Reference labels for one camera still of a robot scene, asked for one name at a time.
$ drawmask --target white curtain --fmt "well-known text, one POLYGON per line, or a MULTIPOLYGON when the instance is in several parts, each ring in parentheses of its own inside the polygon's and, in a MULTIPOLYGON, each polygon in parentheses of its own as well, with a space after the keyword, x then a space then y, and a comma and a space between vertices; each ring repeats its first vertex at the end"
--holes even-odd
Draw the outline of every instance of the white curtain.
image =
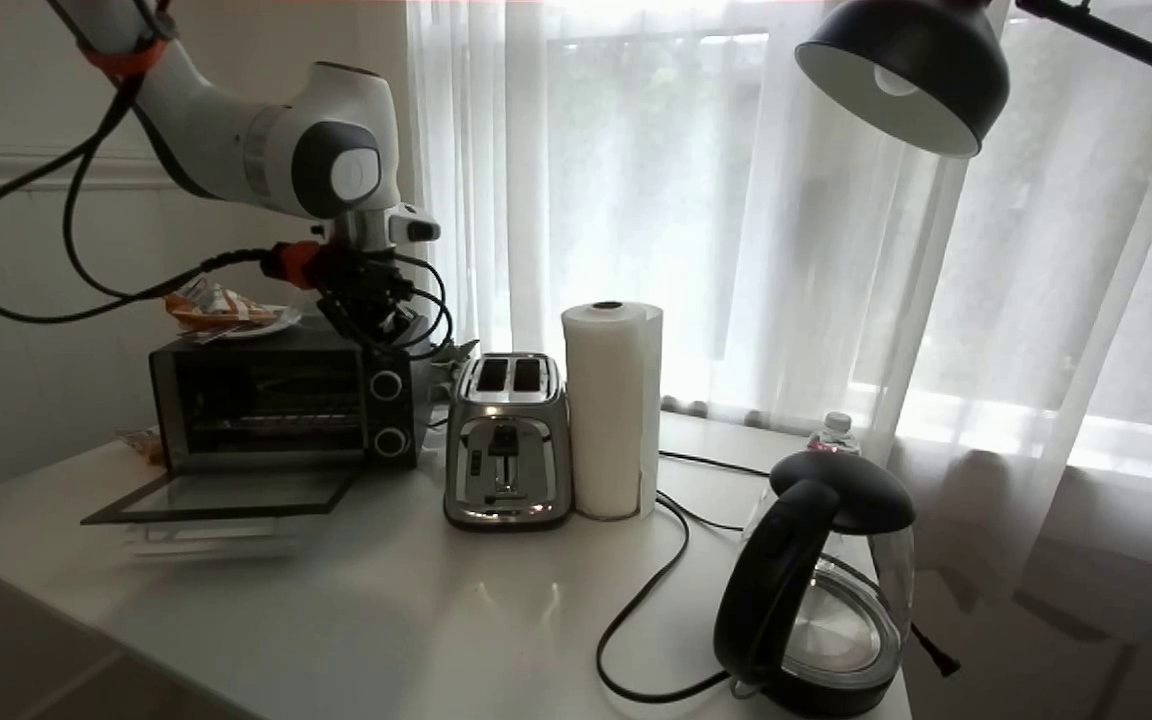
MULTIPOLYGON (((666 397, 861 422, 960 658, 990 605, 1148 646, 1152 70, 1010 12, 1002 119, 936 159, 800 76, 829 9, 409 0, 459 339, 560 356, 567 303, 650 302, 666 397)), ((1148 0, 1096 18, 1152 40, 1148 0)))

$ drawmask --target lamp arm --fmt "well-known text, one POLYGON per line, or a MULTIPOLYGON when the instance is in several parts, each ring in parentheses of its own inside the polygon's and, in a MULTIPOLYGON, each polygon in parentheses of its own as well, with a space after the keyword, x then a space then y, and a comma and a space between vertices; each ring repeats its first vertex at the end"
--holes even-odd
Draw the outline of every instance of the lamp arm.
POLYGON ((1125 27, 1117 27, 1117 23, 1104 23, 1098 18, 1088 12, 1088 0, 1080 0, 1080 6, 1064 6, 1064 0, 1015 0, 1015 6, 1020 6, 1024 12, 1030 12, 1030 18, 1045 18, 1045 21, 1051 21, 1051 23, 1064 23, 1064 27, 1080 34, 1080 37, 1093 37, 1093 40, 1098 40, 1098 44, 1125 52, 1125 55, 1135 55, 1141 64, 1152 70, 1152 40, 1131 37, 1131 34, 1125 34, 1125 27))

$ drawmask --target wall molding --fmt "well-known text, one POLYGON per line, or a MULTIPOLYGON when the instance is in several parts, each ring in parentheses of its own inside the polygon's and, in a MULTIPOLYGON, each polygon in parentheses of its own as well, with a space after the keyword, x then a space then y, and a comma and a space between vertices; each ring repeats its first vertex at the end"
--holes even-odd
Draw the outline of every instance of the wall molding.
MULTIPOLYGON (((0 148, 0 186, 54 159, 54 148, 0 148)), ((26 188, 67 188, 73 169, 38 177, 26 188)), ((151 157, 101 154, 85 177, 85 188, 175 188, 151 157)))

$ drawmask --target black kettle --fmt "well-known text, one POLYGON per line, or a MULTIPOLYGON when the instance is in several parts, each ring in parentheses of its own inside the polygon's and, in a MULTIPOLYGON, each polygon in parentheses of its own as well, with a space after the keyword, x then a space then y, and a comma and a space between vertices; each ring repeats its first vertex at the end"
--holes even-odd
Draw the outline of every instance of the black kettle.
POLYGON ((776 506, 733 570, 710 636, 717 658, 780 707, 861 718, 883 699, 902 636, 874 590, 824 564, 819 551, 829 533, 907 530, 913 501, 856 453, 797 453, 772 470, 772 491, 776 506), (829 605, 856 630, 831 623, 824 641, 813 641, 807 605, 813 611, 829 605))

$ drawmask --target stainless steel toaster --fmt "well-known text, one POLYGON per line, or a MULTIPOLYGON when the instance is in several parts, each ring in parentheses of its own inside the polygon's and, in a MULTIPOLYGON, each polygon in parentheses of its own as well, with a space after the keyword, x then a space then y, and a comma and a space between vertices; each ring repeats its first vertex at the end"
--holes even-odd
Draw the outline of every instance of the stainless steel toaster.
POLYGON ((572 515, 564 384, 543 353, 482 353, 459 375, 442 514, 459 530, 549 530, 572 515))

